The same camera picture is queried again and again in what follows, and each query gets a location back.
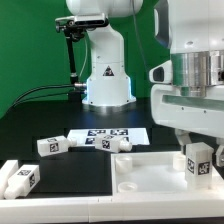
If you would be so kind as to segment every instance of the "cable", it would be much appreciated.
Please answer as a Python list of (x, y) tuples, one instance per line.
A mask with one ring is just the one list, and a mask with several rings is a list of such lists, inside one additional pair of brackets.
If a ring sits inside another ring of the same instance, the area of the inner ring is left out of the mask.
[(50, 86), (40, 86), (31, 90), (28, 90), (27, 92), (23, 93), (22, 95), (20, 95), (13, 103), (12, 105), (9, 107), (9, 109), (6, 111), (6, 114), (16, 105), (18, 105), (19, 102), (22, 101), (22, 99), (24, 97), (26, 97), (27, 95), (30, 95), (31, 93), (37, 92), (37, 91), (41, 91), (41, 90), (47, 90), (47, 89), (62, 89), (62, 88), (74, 88), (73, 84), (64, 84), (64, 85), (50, 85)]
[(87, 61), (87, 57), (88, 57), (88, 46), (87, 46), (86, 37), (84, 38), (84, 41), (85, 41), (86, 53), (85, 53), (85, 59), (84, 59), (84, 63), (83, 63), (79, 78), (81, 78), (84, 68), (86, 67), (86, 61)]
[(134, 0), (132, 0), (131, 3), (132, 3), (132, 9), (133, 9), (133, 19), (134, 19), (136, 39), (137, 39), (138, 47), (139, 47), (139, 50), (140, 50), (140, 53), (141, 53), (141, 56), (142, 56), (142, 60), (143, 60), (143, 63), (144, 63), (145, 72), (146, 72), (146, 74), (148, 74), (149, 68), (148, 68), (147, 60), (146, 60), (145, 53), (144, 53), (144, 50), (143, 50), (143, 47), (142, 47), (141, 38), (139, 36), (139, 29), (138, 29), (138, 25), (137, 25), (136, 14), (135, 14)]
[(29, 100), (34, 100), (34, 99), (39, 99), (39, 98), (45, 98), (45, 97), (52, 97), (52, 96), (60, 96), (60, 95), (68, 95), (68, 92), (65, 92), (65, 93), (55, 93), (55, 94), (47, 94), (47, 95), (42, 95), (42, 96), (34, 96), (34, 97), (30, 97), (30, 98), (27, 98), (27, 99), (24, 99), (24, 100), (20, 100), (14, 104), (12, 104), (9, 109), (6, 111), (5, 114), (8, 114), (13, 108), (15, 108), (18, 104), (21, 104), (21, 103), (24, 103), (26, 101), (29, 101)]

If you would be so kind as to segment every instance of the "black cable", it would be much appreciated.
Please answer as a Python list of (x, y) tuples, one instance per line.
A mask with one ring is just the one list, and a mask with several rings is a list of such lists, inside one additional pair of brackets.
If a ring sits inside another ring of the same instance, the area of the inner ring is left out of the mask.
[(11, 105), (11, 106), (9, 107), (9, 109), (6, 111), (5, 114), (8, 114), (8, 113), (9, 113), (13, 108), (15, 108), (18, 104), (27, 102), (27, 101), (29, 101), (29, 100), (34, 100), (34, 99), (39, 99), (39, 98), (45, 98), (45, 97), (52, 97), (52, 96), (60, 96), (60, 95), (68, 95), (68, 92), (66, 92), (66, 93), (47, 94), (47, 95), (42, 95), (42, 96), (34, 96), (34, 97), (29, 97), (29, 98), (24, 99), (24, 100), (20, 100), (20, 101), (14, 103), (13, 105)]
[(62, 89), (62, 88), (74, 88), (73, 84), (64, 84), (64, 85), (50, 85), (50, 86), (40, 86), (31, 90), (28, 90), (27, 92), (23, 93), (22, 95), (20, 95), (13, 103), (12, 105), (9, 107), (9, 109), (6, 111), (6, 114), (16, 105), (19, 104), (19, 102), (22, 101), (22, 99), (24, 97), (26, 97), (27, 95), (37, 92), (37, 91), (41, 91), (41, 90), (47, 90), (47, 89)]

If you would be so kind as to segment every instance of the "white container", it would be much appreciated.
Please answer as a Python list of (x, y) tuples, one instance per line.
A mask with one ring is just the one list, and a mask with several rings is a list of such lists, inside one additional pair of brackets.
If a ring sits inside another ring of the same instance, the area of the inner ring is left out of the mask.
[(108, 152), (131, 151), (132, 144), (124, 136), (99, 134), (95, 138), (95, 148)]
[(64, 136), (37, 140), (38, 153), (41, 157), (68, 152), (69, 147), (76, 145), (76, 138), (65, 138)]
[(8, 187), (8, 179), (19, 169), (18, 160), (8, 160), (0, 170), (0, 200)]
[(38, 165), (23, 165), (8, 180), (9, 187), (6, 189), (5, 199), (15, 199), (19, 196), (26, 197), (40, 181)]
[(116, 157), (116, 172), (129, 173), (132, 171), (132, 157), (128, 155), (120, 155)]

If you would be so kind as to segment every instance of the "white plastic tray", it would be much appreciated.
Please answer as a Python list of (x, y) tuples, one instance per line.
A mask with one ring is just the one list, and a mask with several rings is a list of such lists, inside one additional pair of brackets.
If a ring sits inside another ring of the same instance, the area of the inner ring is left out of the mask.
[[(69, 223), (120, 220), (199, 218), (224, 216), (224, 183), (213, 170), (213, 187), (188, 191), (184, 173), (172, 169), (176, 152), (134, 153), (133, 169), (116, 172), (113, 154), (113, 195), (58, 199), (0, 201), (0, 223)], [(118, 192), (122, 182), (138, 186), (136, 192)]]

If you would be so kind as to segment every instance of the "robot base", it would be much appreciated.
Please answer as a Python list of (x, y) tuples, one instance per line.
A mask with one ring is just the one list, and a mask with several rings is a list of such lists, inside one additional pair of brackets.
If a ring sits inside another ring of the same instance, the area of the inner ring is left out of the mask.
[(121, 105), (121, 106), (95, 106), (91, 104), (87, 104), (85, 99), (82, 101), (84, 110), (93, 111), (99, 114), (112, 114), (112, 113), (118, 113), (125, 110), (132, 110), (136, 108), (136, 99), (133, 98), (132, 101), (130, 101), (127, 104)]

